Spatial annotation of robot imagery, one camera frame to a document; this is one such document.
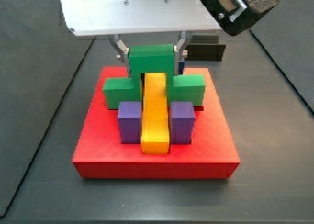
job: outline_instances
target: metal bracket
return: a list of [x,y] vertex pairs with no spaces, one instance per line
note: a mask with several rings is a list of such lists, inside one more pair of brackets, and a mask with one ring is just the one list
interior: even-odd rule
[[235,21],[235,19],[242,15],[245,10],[247,9],[247,4],[246,4],[246,2],[243,0],[235,0],[235,1],[237,1],[237,4],[239,5],[239,8],[234,12],[234,14],[230,16],[231,22]]
[[184,59],[184,50],[187,48],[188,43],[191,42],[193,32],[191,31],[182,31],[180,32],[180,39],[178,44],[174,46],[174,75],[179,74],[179,61]]
[[130,48],[126,46],[124,42],[122,41],[120,35],[110,35],[110,42],[112,44],[114,49],[118,51],[119,55],[116,55],[116,59],[122,61],[122,63],[127,67],[127,77],[131,76],[130,70],[130,62],[128,62],[128,53]]

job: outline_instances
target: stacked blocks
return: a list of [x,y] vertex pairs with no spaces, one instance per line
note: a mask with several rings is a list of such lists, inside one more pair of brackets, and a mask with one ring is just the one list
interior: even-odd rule
[[205,80],[202,75],[174,76],[174,47],[171,44],[135,46],[130,49],[131,78],[108,78],[103,86],[108,109],[122,101],[142,101],[142,74],[166,73],[168,103],[188,101],[202,106]]
[[166,74],[144,75],[142,153],[167,154],[170,151]]
[[74,154],[84,178],[209,179],[229,178],[239,164],[231,132],[207,69],[186,68],[203,75],[203,111],[195,111],[191,144],[174,144],[168,154],[142,154],[140,146],[123,144],[116,110],[104,104],[102,85],[108,78],[127,77],[126,68],[104,68]]

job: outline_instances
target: white panel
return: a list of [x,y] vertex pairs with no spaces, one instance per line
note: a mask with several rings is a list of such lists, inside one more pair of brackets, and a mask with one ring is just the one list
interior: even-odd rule
[[201,0],[62,0],[78,36],[218,30]]

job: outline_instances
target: toy block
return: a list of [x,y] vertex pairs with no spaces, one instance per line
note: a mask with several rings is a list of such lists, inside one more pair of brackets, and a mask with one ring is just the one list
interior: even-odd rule
[[170,151],[166,74],[144,75],[142,113],[142,153],[167,154]]
[[191,102],[171,102],[171,144],[190,144],[195,121]]
[[171,44],[134,46],[130,48],[130,66],[135,81],[142,73],[166,73],[167,88],[172,87],[174,47]]
[[171,153],[142,154],[142,147],[120,142],[116,110],[104,105],[107,78],[127,77],[124,67],[106,67],[99,76],[72,163],[83,178],[218,179],[231,177],[239,157],[217,90],[207,69],[186,68],[206,81],[203,111],[195,111],[191,144],[172,145]]
[[178,75],[172,77],[172,89],[168,92],[168,102],[187,101],[193,106],[202,106],[205,80],[202,75]]
[[131,78],[110,79],[103,94],[110,109],[118,109],[122,101],[142,101],[142,74],[166,73],[167,86],[172,88],[172,45],[134,46],[130,49]]
[[172,77],[172,91],[186,91],[197,92],[205,90],[205,80],[201,74],[178,75]]
[[142,101],[142,94],[134,89],[131,78],[108,78],[103,85],[103,94],[108,109],[118,109],[122,101]]
[[120,102],[118,124],[122,143],[142,143],[142,102]]

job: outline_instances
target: gray table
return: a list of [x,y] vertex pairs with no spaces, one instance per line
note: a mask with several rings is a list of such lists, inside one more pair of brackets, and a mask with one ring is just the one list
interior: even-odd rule
[[0,0],[0,217],[5,215],[94,37],[59,0]]
[[[249,32],[207,65],[242,164],[229,180],[83,180],[70,162],[98,75],[119,64],[98,38],[54,118],[3,222],[314,221],[314,121]],[[127,44],[175,42],[175,34],[126,36]]]
[[281,0],[251,31],[314,112],[311,3],[313,0]]

